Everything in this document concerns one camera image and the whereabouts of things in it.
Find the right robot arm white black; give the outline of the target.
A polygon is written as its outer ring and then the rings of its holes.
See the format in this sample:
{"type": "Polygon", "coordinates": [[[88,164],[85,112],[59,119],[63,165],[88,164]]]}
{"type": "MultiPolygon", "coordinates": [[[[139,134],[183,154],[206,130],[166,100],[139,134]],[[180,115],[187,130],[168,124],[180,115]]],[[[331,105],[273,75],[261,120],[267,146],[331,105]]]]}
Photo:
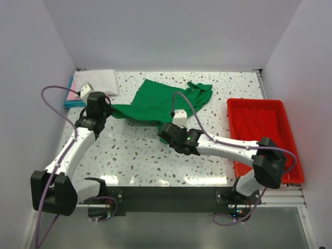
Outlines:
{"type": "Polygon", "coordinates": [[[225,139],[173,123],[165,123],[157,135],[179,154],[216,156],[251,167],[248,173],[235,181],[231,190],[222,194],[225,201],[245,201],[263,187],[280,188],[287,159],[267,137],[259,142],[225,139]]]}

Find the folded pink t shirt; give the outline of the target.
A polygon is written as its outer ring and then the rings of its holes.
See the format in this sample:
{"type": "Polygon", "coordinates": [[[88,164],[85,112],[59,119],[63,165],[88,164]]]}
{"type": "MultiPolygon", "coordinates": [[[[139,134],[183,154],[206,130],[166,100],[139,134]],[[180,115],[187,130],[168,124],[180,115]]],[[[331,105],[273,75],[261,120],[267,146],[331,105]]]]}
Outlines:
{"type": "MultiPolygon", "coordinates": [[[[69,87],[70,87],[71,90],[78,91],[76,89],[75,81],[74,81],[73,78],[71,79],[69,87]]],[[[72,91],[69,91],[66,100],[67,101],[80,101],[81,98],[80,98],[79,95],[73,93],[72,91]]]]}

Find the folded teal t shirt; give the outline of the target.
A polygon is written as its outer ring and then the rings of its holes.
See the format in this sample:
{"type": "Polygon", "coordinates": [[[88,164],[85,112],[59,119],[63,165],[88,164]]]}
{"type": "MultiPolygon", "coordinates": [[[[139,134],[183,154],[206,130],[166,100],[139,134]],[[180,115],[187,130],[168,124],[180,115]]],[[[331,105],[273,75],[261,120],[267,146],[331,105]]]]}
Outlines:
{"type": "Polygon", "coordinates": [[[67,109],[71,109],[73,107],[85,107],[85,106],[86,106],[86,103],[82,100],[80,100],[80,101],[67,101],[67,100],[65,100],[65,102],[64,102],[64,107],[67,108],[67,109]]]}

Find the red plastic bin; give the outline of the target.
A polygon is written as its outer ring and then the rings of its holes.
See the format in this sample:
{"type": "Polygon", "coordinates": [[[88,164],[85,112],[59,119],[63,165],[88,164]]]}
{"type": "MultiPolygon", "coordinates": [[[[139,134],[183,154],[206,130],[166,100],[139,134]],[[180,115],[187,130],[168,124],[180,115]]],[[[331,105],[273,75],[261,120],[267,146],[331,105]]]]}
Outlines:
{"type": "Polygon", "coordinates": [[[287,114],[280,100],[227,100],[230,137],[235,140],[272,139],[279,148],[298,156],[287,114]]]}

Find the red t shirt in bin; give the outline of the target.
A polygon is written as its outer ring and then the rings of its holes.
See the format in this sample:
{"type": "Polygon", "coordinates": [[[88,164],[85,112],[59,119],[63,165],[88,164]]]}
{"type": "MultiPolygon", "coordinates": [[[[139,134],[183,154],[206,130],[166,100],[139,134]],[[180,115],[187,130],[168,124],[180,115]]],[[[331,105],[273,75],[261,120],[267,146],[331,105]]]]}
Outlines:
{"type": "Polygon", "coordinates": [[[233,111],[232,126],[235,138],[246,141],[260,141],[263,137],[272,139],[278,147],[284,147],[279,133],[276,111],[265,108],[236,108],[233,111]]]}

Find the green t shirt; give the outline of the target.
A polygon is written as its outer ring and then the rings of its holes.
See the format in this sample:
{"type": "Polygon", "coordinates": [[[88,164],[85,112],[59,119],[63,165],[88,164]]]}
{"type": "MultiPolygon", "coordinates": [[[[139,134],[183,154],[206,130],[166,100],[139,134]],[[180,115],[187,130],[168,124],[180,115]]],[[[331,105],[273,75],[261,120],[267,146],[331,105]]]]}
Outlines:
{"type": "Polygon", "coordinates": [[[191,117],[210,101],[212,95],[212,85],[209,84],[189,81],[187,88],[182,89],[147,79],[131,104],[113,105],[112,117],[160,129],[163,124],[172,121],[172,107],[184,109],[187,116],[191,117]]]}

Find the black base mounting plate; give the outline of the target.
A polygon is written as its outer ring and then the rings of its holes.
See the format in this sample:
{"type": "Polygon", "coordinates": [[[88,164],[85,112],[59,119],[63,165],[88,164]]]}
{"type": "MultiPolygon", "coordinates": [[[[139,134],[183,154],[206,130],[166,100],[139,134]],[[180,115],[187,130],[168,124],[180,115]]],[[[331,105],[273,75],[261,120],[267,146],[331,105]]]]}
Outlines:
{"type": "Polygon", "coordinates": [[[232,187],[108,186],[106,190],[118,202],[118,216],[128,212],[229,214],[230,205],[253,205],[259,197],[258,190],[242,197],[232,187]]]}

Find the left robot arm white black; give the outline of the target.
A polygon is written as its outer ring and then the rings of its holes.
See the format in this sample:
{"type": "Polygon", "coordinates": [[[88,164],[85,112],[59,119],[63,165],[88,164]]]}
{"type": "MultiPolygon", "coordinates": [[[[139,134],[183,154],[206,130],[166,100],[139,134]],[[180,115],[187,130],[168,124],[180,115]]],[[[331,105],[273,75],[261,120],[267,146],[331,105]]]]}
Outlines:
{"type": "Polygon", "coordinates": [[[87,177],[74,185],[72,178],[85,152],[97,140],[112,112],[109,97],[105,93],[88,94],[87,105],[74,124],[70,140],[50,165],[31,175],[34,210],[70,216],[77,204],[107,195],[106,183],[102,179],[87,177]]]}

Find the folded white t shirt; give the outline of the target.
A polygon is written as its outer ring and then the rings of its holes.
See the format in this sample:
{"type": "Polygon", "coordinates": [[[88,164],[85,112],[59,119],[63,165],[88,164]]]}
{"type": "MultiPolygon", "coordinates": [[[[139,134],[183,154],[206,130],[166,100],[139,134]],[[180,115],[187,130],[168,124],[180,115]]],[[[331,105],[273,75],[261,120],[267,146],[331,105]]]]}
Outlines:
{"type": "Polygon", "coordinates": [[[114,70],[76,71],[73,75],[73,82],[76,91],[79,91],[84,85],[90,84],[95,91],[101,91],[107,95],[118,95],[114,70]]]}

